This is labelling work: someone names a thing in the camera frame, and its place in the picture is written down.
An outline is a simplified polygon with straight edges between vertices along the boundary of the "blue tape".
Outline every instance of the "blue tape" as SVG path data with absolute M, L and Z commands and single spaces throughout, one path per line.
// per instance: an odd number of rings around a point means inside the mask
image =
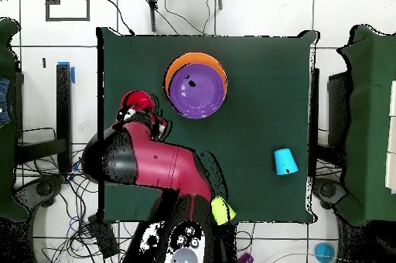
M 73 180 L 74 177 L 75 177 L 74 174 L 70 174 L 69 177 L 68 177 L 65 181 L 63 181 L 62 184 L 63 184 L 63 185 L 68 185 L 68 184 L 69 184 L 69 180 Z
M 76 73 L 74 72 L 74 67 L 71 67 L 70 69 L 70 79 L 72 84 L 76 83 Z

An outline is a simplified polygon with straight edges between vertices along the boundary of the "orange bowl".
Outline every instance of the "orange bowl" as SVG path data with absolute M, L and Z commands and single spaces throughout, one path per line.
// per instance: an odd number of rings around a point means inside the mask
M 216 72 L 219 73 L 221 76 L 221 80 L 223 81 L 223 86 L 224 86 L 224 96 L 227 93 L 227 76 L 224 71 L 224 68 L 221 66 L 221 64 L 214 59 L 210 55 L 206 55 L 205 53 L 185 53 L 184 55 L 180 56 L 179 58 L 176 58 L 168 67 L 168 70 L 166 70 L 166 75 L 165 75 L 165 92 L 166 95 L 169 97 L 169 84 L 170 81 L 175 75 L 175 73 L 184 67 L 187 64 L 191 63 L 201 63 L 201 64 L 206 64 L 209 67 L 212 67 L 215 69 Z

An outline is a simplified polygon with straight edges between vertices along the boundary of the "purple bowl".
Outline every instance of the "purple bowl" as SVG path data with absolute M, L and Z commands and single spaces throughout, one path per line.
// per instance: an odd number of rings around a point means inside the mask
M 173 76 L 169 98 L 173 107 L 186 118 L 205 118 L 223 103 L 223 81 L 212 67 L 191 63 Z

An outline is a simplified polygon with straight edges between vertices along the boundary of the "blue cup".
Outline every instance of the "blue cup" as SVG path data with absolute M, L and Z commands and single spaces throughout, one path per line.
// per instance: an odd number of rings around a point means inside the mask
M 275 164 L 276 164 L 276 174 L 278 176 L 283 176 L 285 174 L 290 174 L 299 171 L 295 160 L 293 159 L 292 152 L 290 149 L 279 149 L 275 151 Z
M 334 259 L 334 248 L 326 243 L 317 244 L 315 246 L 315 256 L 320 263 L 329 263 Z

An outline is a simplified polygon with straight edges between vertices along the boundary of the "dark green table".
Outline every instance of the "dark green table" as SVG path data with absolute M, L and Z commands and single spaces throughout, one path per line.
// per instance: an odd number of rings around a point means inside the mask
M 216 156 L 235 221 L 312 222 L 306 180 L 309 51 L 316 32 L 299 37 L 118 36 L 103 28 L 102 35 L 104 128 L 114 123 L 127 91 L 149 91 L 172 121 L 167 142 Z M 226 101 L 200 120 L 175 112 L 162 87 L 168 65 L 188 52 L 215 57 L 228 79 Z M 274 151 L 284 147 L 292 150 L 299 171 L 277 176 Z M 158 195 L 157 190 L 107 184 L 104 217 L 144 220 Z M 139 206 L 145 208 L 139 212 Z

